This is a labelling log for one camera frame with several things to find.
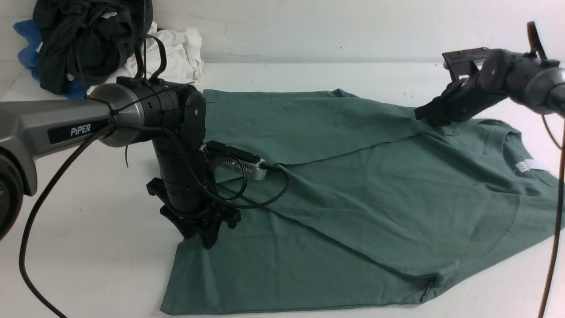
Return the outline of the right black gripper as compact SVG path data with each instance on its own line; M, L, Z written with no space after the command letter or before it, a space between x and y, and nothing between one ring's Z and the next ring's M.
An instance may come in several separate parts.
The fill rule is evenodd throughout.
M467 78L450 83L440 96L416 107L414 113L417 120L441 127L469 121L502 100L503 93L486 90L478 78Z

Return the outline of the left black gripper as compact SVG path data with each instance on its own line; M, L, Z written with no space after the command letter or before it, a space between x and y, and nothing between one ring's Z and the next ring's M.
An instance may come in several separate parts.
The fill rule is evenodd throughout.
M196 193L190 184L153 178L147 183L147 192L163 203L160 214L175 225L185 240L198 236L206 249L217 242L223 223L234 229L241 221L239 209Z

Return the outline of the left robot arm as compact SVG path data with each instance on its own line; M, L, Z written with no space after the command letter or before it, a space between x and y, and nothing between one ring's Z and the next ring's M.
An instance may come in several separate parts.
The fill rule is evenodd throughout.
M113 148L151 142L160 177L147 193L162 202L161 215L182 237L200 237L205 248L226 224L234 229L240 208L220 197L215 169L230 152L204 142L207 101L191 84L121 78L81 100L1 103L1 237L12 229L23 198L37 191L36 159L76 147L44 193L95 141Z

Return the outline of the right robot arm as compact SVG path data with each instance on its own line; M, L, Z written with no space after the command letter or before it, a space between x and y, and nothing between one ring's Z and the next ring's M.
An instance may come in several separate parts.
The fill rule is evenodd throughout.
M539 115L564 116L564 69L557 60L488 48L442 56L452 82L415 109L417 120L432 126L462 123L507 98Z

